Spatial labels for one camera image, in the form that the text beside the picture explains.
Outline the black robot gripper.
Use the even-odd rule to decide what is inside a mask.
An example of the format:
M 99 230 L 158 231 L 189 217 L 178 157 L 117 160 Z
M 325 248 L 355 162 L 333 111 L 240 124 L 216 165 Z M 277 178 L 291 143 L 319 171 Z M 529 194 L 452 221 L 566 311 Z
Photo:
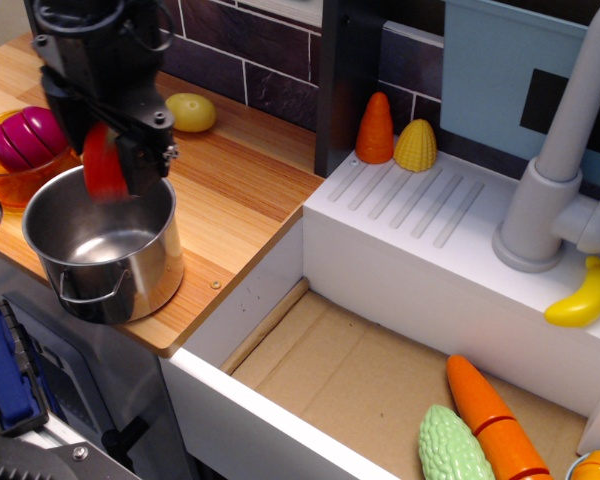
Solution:
M 71 147 L 85 152 L 103 122 L 116 140 L 130 196 L 145 195 L 178 157 L 173 117 L 156 77 L 175 27 L 161 1 L 34 1 L 33 47 L 48 106 Z

